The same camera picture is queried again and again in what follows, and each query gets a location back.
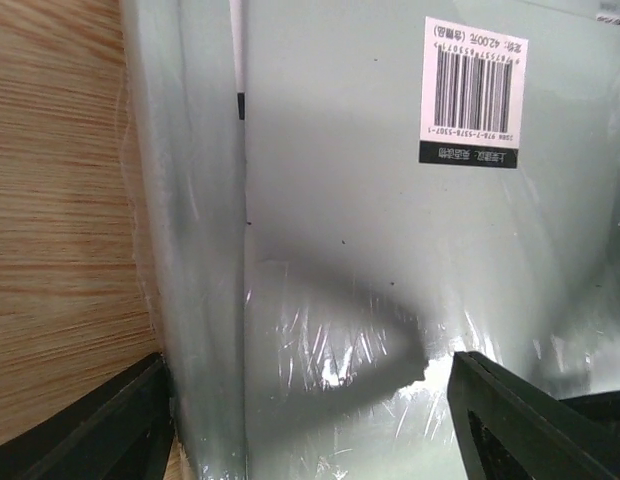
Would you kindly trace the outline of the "grey Great Gatsby book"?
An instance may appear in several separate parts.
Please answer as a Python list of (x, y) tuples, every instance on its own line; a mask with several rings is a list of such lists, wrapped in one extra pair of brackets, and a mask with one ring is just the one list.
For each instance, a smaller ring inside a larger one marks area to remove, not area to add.
[(461, 479), (478, 351), (620, 389), (620, 1), (125, 1), (192, 479)]

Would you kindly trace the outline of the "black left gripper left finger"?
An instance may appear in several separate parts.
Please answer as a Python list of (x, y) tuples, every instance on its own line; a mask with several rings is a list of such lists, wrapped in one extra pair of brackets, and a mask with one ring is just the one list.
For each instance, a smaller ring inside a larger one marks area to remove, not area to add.
[(171, 380), (152, 353), (0, 445), (0, 479), (162, 479), (172, 443)]

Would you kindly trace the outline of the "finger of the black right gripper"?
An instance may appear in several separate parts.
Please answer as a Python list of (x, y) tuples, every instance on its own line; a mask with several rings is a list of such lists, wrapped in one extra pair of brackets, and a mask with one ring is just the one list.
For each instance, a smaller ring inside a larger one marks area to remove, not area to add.
[(560, 402), (602, 425), (620, 425), (620, 390), (561, 399)]

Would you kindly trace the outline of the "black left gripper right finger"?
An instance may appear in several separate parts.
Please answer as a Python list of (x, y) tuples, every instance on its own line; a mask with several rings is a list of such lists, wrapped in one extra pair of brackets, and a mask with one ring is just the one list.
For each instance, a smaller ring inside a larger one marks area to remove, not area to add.
[(470, 479), (620, 479), (620, 425), (580, 415), (479, 352), (457, 352), (447, 387)]

